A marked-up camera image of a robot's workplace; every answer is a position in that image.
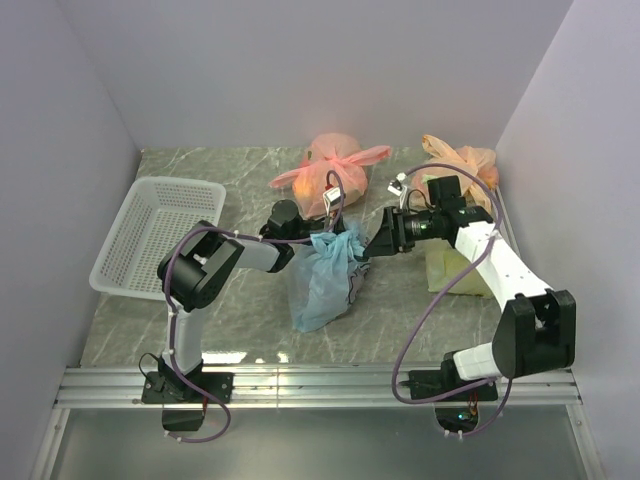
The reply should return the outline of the blue printed plastic bag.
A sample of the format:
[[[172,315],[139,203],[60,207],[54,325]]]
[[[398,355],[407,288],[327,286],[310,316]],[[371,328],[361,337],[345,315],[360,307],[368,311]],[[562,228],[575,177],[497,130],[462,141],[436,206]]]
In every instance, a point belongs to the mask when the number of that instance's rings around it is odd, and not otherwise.
[[[295,330],[319,330],[347,312],[371,267],[366,243],[361,224],[348,220],[343,232],[315,233],[309,245],[299,247],[286,268]]]

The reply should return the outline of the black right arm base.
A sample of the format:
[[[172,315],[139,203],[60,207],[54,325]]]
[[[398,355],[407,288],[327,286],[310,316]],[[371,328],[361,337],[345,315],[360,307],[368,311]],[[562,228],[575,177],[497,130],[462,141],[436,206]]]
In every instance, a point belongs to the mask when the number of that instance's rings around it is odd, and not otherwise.
[[[456,372],[410,370],[399,386],[408,391],[412,400],[423,400],[470,384],[471,381],[459,379]],[[435,407],[435,418],[445,433],[470,433],[479,426],[479,403],[497,399],[495,384],[484,384],[439,400],[441,406]]]

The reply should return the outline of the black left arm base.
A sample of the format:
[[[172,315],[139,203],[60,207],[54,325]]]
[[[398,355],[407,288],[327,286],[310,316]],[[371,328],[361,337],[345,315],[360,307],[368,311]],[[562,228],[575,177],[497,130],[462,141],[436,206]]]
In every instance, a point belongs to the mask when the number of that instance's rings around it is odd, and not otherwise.
[[[172,433],[197,432],[204,423],[210,399],[183,381],[171,382],[159,372],[150,372],[141,394],[143,405],[162,408],[162,426]],[[192,381],[202,390],[228,404],[233,390],[231,372],[205,372]]]

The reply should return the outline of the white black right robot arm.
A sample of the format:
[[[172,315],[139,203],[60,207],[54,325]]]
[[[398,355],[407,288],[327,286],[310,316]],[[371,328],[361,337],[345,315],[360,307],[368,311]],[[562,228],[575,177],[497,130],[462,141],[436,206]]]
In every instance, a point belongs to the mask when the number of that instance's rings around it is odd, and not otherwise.
[[[501,318],[492,341],[446,355],[440,375],[444,394],[458,400],[481,379],[516,379],[571,366],[574,297],[554,290],[522,262],[490,214],[467,204],[458,177],[430,180],[427,188],[430,208],[418,213],[386,208],[364,253],[369,258],[392,256],[419,241],[446,240],[471,263],[497,300]]]

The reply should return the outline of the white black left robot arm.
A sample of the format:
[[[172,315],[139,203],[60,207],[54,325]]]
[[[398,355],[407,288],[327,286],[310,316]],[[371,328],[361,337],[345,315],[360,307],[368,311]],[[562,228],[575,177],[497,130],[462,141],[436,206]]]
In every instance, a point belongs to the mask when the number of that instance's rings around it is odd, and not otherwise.
[[[295,244],[309,245],[316,233],[345,230],[340,215],[305,219],[292,200],[276,202],[255,237],[197,222],[157,269],[169,310],[167,343],[158,360],[168,393],[180,402],[200,393],[205,310],[234,270],[278,273],[293,259]]]

